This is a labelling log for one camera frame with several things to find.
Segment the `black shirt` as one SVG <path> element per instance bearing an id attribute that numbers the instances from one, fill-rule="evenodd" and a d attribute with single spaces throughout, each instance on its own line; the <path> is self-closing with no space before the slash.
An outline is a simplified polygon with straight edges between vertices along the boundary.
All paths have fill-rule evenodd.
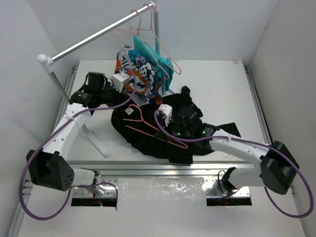
<path id="1" fill-rule="evenodd" d="M 180 127 L 183 133 L 181 138 L 184 139 L 208 136 L 213 126 L 201 121 L 203 113 L 193 102 L 190 92 L 187 86 L 183 86 L 180 93 L 163 97 L 163 103 L 172 107 L 172 121 L 169 125 Z M 134 102 L 129 102 L 127 105 L 115 109 L 111 116 L 111 123 L 127 143 L 142 154 L 166 159 L 170 163 L 192 164 L 194 156 L 205 156 L 213 152 L 207 141 L 184 142 L 188 145 L 185 150 L 125 127 L 125 125 L 130 125 L 150 134 L 156 133 L 144 124 L 123 121 L 123 119 L 140 118 L 138 110 L 135 110 L 131 115 L 125 112 L 125 109 L 131 104 L 136 105 Z M 139 107 L 144 120 L 158 128 L 154 120 L 154 112 L 158 109 L 158 105 L 146 104 Z"/>

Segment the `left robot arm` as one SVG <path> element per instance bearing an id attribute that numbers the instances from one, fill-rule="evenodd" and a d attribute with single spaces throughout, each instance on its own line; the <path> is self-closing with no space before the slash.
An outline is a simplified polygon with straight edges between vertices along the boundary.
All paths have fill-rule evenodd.
<path id="1" fill-rule="evenodd" d="M 92 138 L 92 132 L 83 129 L 85 123 L 100 105 L 116 101 L 129 78 L 124 72 L 113 74 L 110 79 L 103 73 L 87 73 L 83 85 L 70 97 L 65 114 L 49 140 L 39 151 L 30 150 L 27 154 L 34 185 L 67 191 L 71 187 L 93 187 L 97 183 L 97 171 L 70 167 L 67 163 L 70 148 L 78 134 Z"/>

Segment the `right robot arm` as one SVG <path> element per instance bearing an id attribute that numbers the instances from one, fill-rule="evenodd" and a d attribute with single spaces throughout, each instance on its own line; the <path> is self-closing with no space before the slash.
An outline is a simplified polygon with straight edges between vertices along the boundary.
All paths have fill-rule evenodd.
<path id="1" fill-rule="evenodd" d="M 224 152 L 250 164 L 248 168 L 230 167 L 223 176 L 218 176 L 220 194 L 228 195 L 249 186 L 266 187 L 284 195 L 299 170 L 298 163 L 282 142 L 265 144 L 242 139 L 227 128 L 203 123 L 191 107 L 173 114 L 172 107 L 163 104 L 154 112 L 154 119 L 160 133 L 170 141 L 193 143 L 200 150 Z"/>

